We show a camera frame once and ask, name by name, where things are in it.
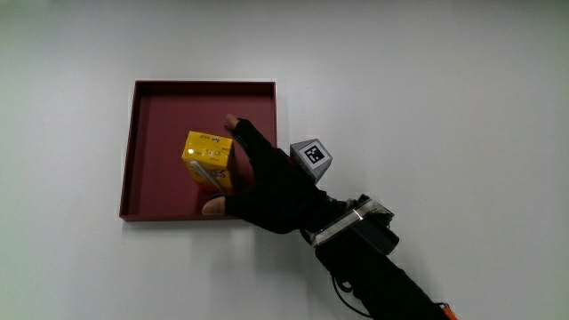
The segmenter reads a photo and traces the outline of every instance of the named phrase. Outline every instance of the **black glove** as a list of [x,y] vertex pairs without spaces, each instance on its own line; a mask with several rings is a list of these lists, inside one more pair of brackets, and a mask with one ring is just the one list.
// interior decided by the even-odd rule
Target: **black glove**
[[255,186],[205,204],[203,214],[228,214],[278,234],[317,232],[343,210],[285,152],[274,148],[246,119],[228,115],[228,127],[249,156]]

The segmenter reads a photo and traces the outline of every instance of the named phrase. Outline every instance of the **juice box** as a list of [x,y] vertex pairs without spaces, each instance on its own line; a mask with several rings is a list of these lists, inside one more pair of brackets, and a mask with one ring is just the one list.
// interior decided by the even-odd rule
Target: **juice box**
[[192,161],[198,161],[201,167],[219,182],[226,193],[234,192],[236,162],[232,139],[209,133],[189,132],[181,158],[201,189],[220,192],[199,172],[198,168],[192,165]]

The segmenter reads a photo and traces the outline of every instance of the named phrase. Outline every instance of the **cable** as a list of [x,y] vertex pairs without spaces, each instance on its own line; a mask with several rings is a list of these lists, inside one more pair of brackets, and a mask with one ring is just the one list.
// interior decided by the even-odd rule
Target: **cable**
[[[338,288],[336,287],[336,282],[337,282],[337,280],[334,278],[334,276],[332,276],[332,284],[334,285],[334,290],[336,291],[336,294],[338,294],[338,298],[340,298],[340,300],[341,300],[342,302],[344,302],[344,304],[346,305],[346,307],[348,307],[348,308],[350,308],[350,309],[356,311],[359,315],[362,315],[362,316],[371,318],[372,316],[367,315],[367,314],[363,313],[362,311],[360,311],[360,310],[358,310],[358,309],[356,309],[356,308],[350,306],[350,305],[344,300],[344,298],[342,298],[342,297],[340,296],[340,293],[338,292]],[[348,287],[346,287],[346,286],[343,285],[343,284],[338,283],[338,286],[339,286],[339,287],[341,288],[341,290],[344,291],[344,292],[351,292],[351,291],[352,291],[352,288],[348,288]]]

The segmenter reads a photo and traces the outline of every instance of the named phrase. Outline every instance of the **gray cube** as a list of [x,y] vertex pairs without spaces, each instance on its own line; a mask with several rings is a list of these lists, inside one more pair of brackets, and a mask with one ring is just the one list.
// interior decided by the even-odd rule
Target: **gray cube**
[[291,158],[317,183],[332,163],[332,156],[320,140],[313,139],[291,145]]

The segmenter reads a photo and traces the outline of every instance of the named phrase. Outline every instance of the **wrist strap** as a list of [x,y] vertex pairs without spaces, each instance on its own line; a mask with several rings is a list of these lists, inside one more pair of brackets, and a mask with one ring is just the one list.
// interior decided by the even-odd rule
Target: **wrist strap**
[[354,224],[364,219],[368,213],[385,213],[389,212],[383,205],[373,201],[371,198],[363,201],[359,206],[349,210],[342,215],[338,220],[323,228],[316,233],[307,233],[310,236],[312,247],[316,248],[320,244],[325,243],[334,236],[338,235],[341,231],[350,228]]

